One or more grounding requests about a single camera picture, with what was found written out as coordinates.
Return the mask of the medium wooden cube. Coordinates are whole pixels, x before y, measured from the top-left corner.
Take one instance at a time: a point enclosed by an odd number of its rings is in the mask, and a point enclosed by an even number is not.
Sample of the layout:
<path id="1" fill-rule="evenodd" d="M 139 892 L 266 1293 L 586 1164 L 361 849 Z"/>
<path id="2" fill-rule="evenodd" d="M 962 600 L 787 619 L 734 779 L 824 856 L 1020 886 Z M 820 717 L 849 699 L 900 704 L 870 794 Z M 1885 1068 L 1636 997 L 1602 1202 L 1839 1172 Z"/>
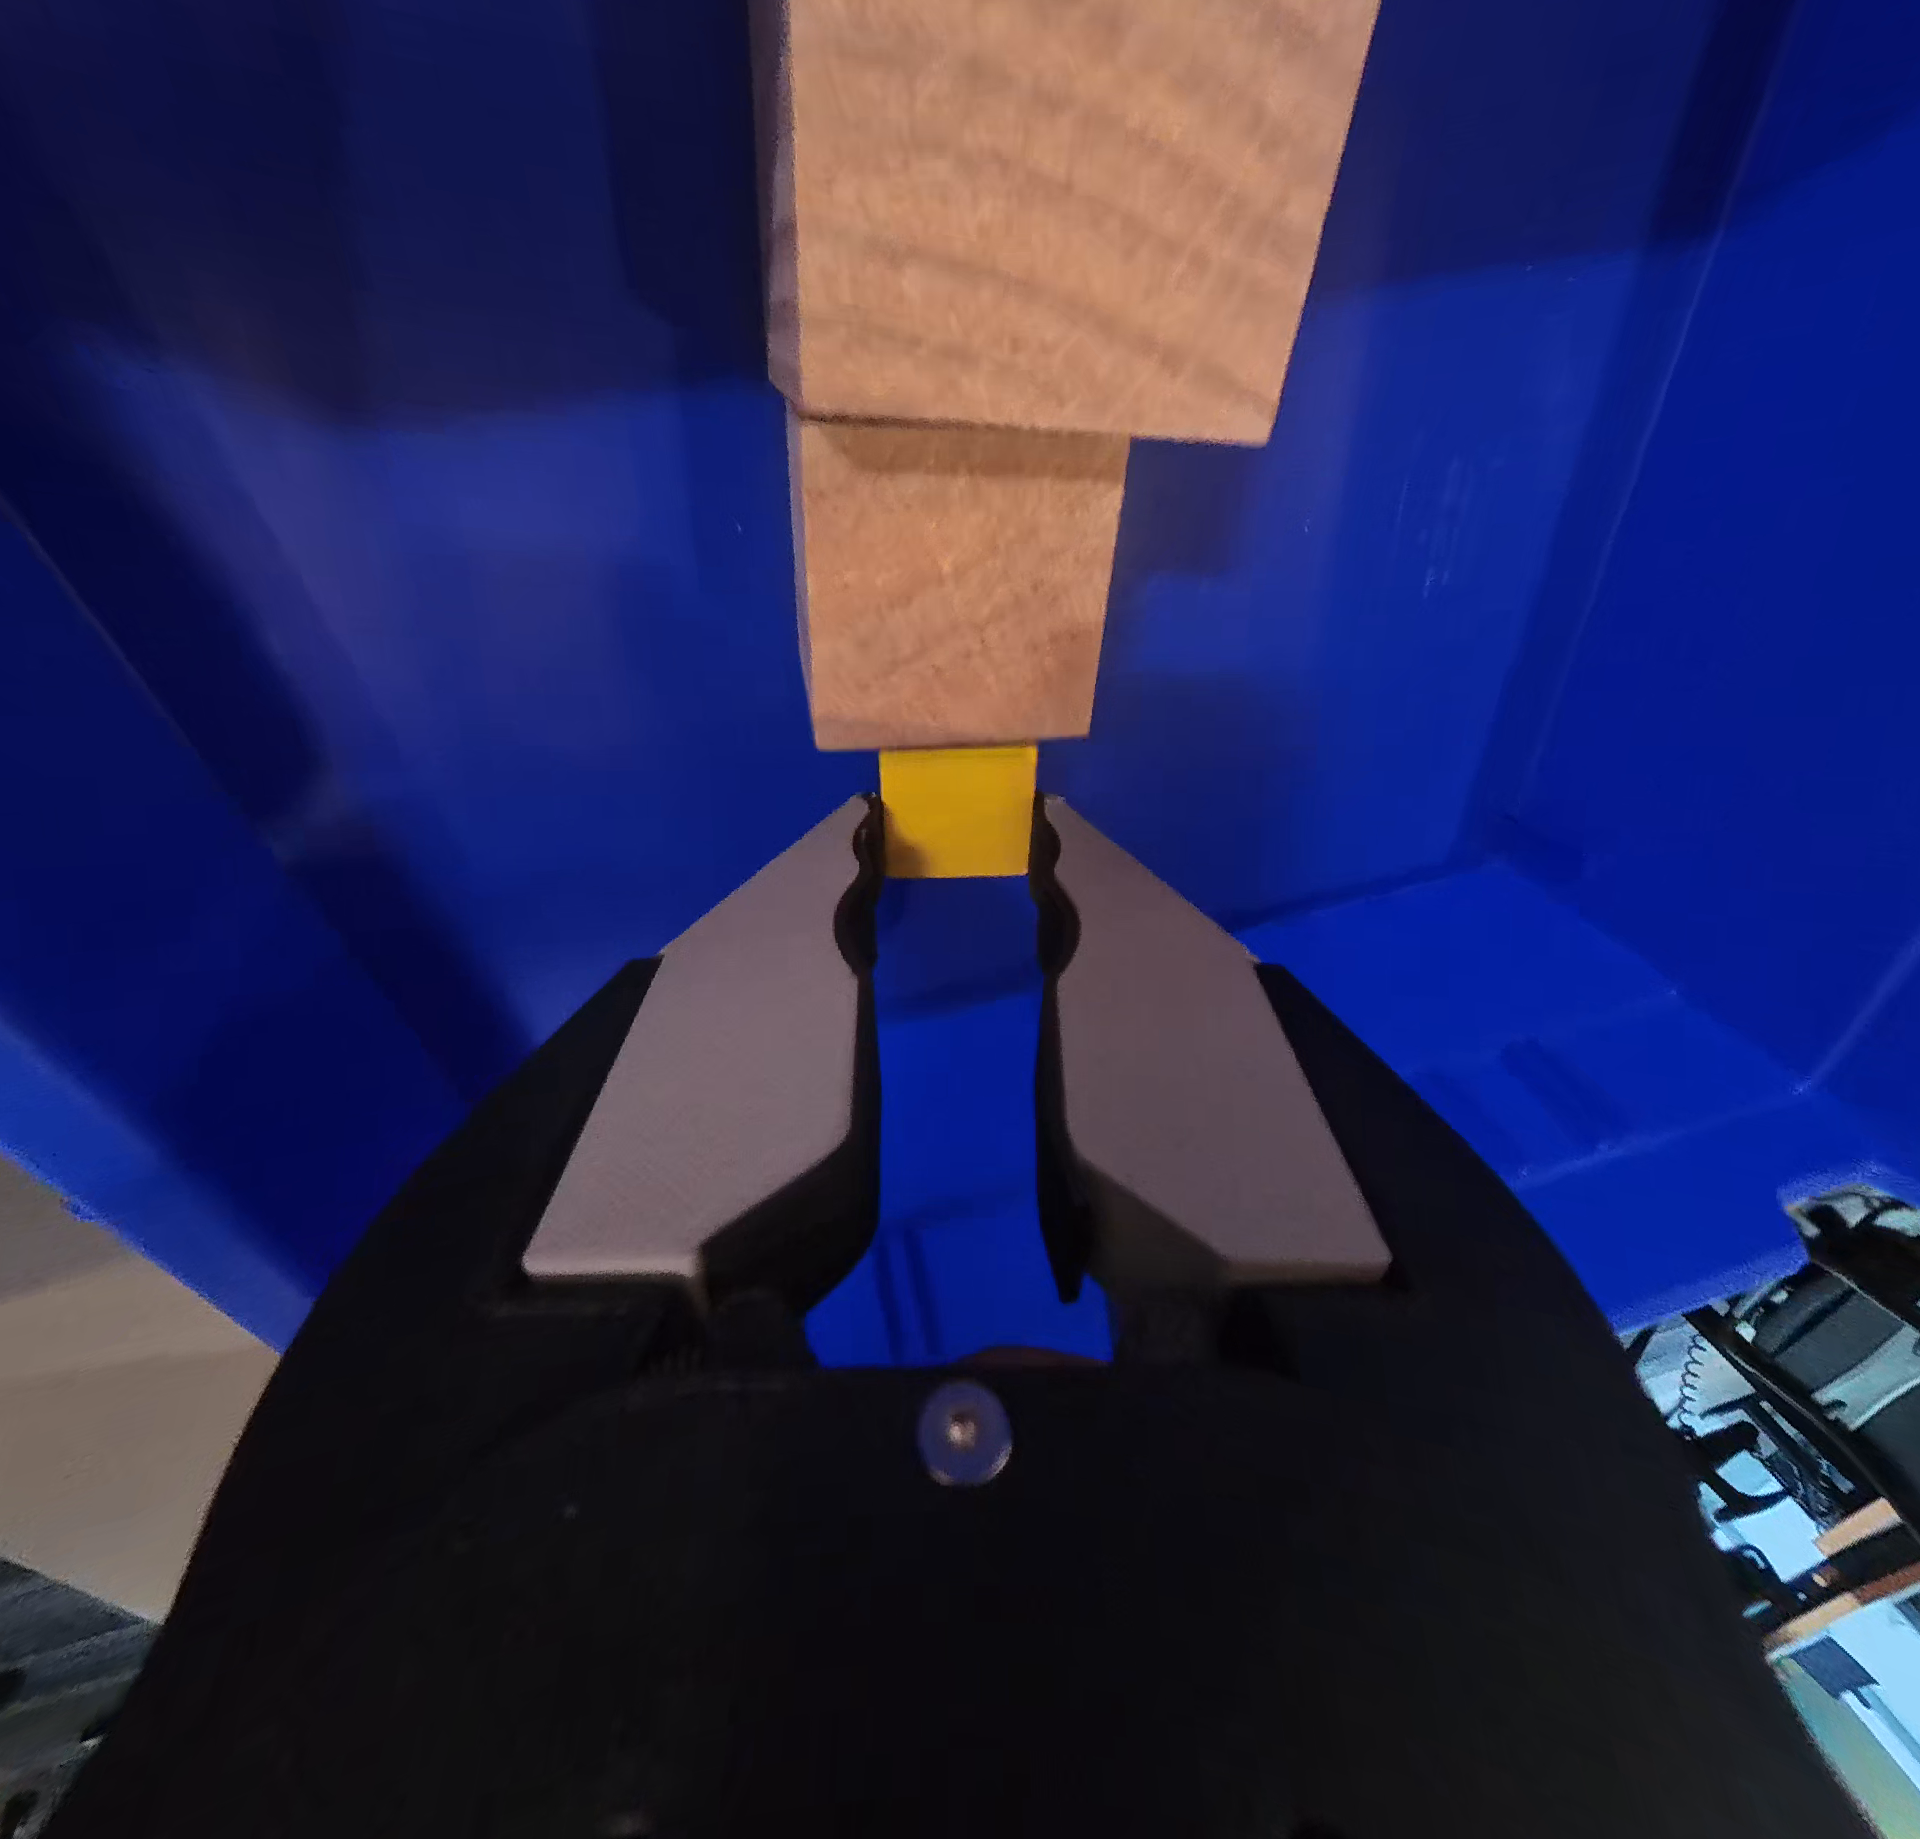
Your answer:
<path id="1" fill-rule="evenodd" d="M 814 747 L 1093 732 L 1132 440 L 787 414 Z"/>

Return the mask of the large wooden cube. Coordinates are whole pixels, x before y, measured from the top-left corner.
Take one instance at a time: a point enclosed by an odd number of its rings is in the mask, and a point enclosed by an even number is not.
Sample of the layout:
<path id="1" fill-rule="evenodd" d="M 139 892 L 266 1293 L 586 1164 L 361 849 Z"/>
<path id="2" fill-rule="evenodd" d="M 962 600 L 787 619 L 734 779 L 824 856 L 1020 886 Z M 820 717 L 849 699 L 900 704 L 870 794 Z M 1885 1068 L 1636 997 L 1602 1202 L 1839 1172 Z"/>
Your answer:
<path id="1" fill-rule="evenodd" d="M 1383 0 L 746 0 L 804 416 L 1261 445 Z"/>

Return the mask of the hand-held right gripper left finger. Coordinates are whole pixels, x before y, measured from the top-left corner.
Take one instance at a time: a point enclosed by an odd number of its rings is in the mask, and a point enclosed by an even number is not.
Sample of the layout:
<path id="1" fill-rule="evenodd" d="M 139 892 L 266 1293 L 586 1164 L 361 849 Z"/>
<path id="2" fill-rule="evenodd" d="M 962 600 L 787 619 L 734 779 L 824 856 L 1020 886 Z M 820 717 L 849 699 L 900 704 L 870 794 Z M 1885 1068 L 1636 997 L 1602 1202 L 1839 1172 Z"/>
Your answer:
<path id="1" fill-rule="evenodd" d="M 526 1245 L 531 1284 L 806 1313 L 855 1272 L 879 1228 L 882 883 L 883 813 L 857 794 L 659 954 Z"/>

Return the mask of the blue plastic bin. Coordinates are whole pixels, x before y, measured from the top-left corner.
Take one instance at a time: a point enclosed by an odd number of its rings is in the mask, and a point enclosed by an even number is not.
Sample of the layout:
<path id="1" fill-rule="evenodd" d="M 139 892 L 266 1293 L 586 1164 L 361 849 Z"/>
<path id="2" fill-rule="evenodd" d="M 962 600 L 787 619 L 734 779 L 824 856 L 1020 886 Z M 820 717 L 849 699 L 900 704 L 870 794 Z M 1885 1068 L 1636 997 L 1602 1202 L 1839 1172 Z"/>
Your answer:
<path id="1" fill-rule="evenodd" d="M 268 1344 L 812 747 L 743 0 L 5 0 L 5 1151 Z M 1385 0 L 1042 779 L 1621 1328 L 1915 1201 L 1915 0 Z"/>

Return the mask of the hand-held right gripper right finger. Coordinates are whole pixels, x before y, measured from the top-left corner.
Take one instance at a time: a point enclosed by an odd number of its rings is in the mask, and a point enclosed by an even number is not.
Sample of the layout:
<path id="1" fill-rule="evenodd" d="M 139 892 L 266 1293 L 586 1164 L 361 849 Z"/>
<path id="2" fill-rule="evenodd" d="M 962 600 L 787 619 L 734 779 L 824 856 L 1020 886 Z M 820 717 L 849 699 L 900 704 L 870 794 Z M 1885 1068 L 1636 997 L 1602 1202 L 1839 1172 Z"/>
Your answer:
<path id="1" fill-rule="evenodd" d="M 1042 1239 L 1062 1301 L 1372 1284 L 1389 1251 L 1257 961 L 1066 800 L 1035 803 Z"/>

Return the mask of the small yellow cube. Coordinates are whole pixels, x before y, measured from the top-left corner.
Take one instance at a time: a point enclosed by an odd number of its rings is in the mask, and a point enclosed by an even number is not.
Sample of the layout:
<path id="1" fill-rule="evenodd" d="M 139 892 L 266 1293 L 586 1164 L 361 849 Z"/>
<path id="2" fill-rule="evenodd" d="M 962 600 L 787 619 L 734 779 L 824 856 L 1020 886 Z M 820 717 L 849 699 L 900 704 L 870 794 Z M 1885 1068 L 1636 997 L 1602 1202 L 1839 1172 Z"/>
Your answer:
<path id="1" fill-rule="evenodd" d="M 886 877 L 1023 877 L 1035 842 L 1037 767 L 1037 743 L 882 750 Z"/>

